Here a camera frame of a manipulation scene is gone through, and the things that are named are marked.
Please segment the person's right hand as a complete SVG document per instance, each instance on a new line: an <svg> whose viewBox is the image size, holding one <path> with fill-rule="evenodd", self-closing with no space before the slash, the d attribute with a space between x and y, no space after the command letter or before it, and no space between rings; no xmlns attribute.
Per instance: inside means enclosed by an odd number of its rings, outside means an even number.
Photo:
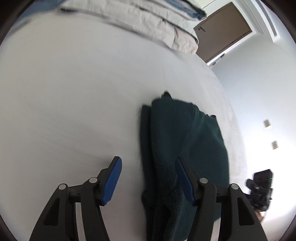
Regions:
<svg viewBox="0 0 296 241"><path fill-rule="evenodd" d="M254 210L259 222L262 222L266 216L266 211L258 211L258 210Z"/></svg>

